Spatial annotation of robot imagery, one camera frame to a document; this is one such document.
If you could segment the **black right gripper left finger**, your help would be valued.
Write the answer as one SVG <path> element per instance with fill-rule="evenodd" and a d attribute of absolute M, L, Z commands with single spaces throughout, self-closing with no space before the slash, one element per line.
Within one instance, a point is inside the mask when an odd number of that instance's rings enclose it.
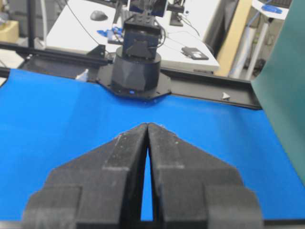
<path fill-rule="evenodd" d="M 140 220 L 146 124 L 59 167 L 29 199 L 25 229 L 119 229 Z"/>

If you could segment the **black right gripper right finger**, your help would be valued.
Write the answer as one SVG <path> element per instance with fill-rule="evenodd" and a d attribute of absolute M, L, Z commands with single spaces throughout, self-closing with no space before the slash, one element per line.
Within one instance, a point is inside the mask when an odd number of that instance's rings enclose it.
<path fill-rule="evenodd" d="M 257 197 L 232 165 L 148 124 L 155 219 L 164 229 L 261 229 Z"/>

